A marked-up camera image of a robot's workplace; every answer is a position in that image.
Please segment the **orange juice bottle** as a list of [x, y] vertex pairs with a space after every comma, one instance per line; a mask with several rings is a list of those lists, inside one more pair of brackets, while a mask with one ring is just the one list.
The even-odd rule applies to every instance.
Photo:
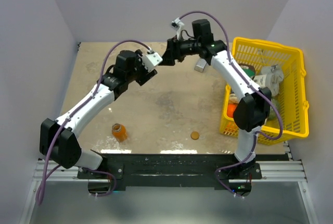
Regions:
[[112, 126], [112, 135], [118, 142], [124, 142], [128, 138], [125, 126], [119, 123], [115, 123]]

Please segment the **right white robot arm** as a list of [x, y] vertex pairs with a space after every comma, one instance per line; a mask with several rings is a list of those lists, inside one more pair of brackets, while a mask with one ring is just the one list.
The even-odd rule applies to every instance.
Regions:
[[236, 178], [242, 179], [250, 173], [248, 162], [255, 158], [257, 137], [270, 113], [271, 91], [268, 88], [260, 88], [246, 75], [232, 57], [228, 42], [214, 39], [208, 20], [193, 21], [194, 35], [188, 40], [181, 36], [183, 26], [180, 18], [171, 22], [171, 27], [177, 33], [167, 40], [161, 64], [174, 66], [176, 62], [182, 62], [186, 56], [199, 55], [231, 86], [239, 100], [233, 114], [234, 122], [239, 128], [238, 145], [234, 153], [238, 162], [232, 165], [232, 173]]

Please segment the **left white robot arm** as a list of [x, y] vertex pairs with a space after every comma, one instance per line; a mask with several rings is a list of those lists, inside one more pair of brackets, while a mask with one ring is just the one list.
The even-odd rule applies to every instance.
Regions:
[[78, 137], [87, 124], [105, 107], [124, 93], [131, 82], [145, 84], [157, 74], [155, 68], [162, 57], [150, 51], [121, 51], [92, 90], [72, 109], [55, 120], [47, 118], [41, 124], [40, 152], [68, 169], [87, 167], [95, 178], [103, 178], [108, 166], [100, 154], [83, 151]]

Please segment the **brown bottle cap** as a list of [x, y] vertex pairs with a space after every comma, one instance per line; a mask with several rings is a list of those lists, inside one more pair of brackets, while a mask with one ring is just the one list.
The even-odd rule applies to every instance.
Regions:
[[190, 134], [190, 137], [191, 137], [193, 140], [197, 140], [197, 139], [199, 139], [200, 134], [199, 134], [197, 131], [193, 131], [193, 132]]

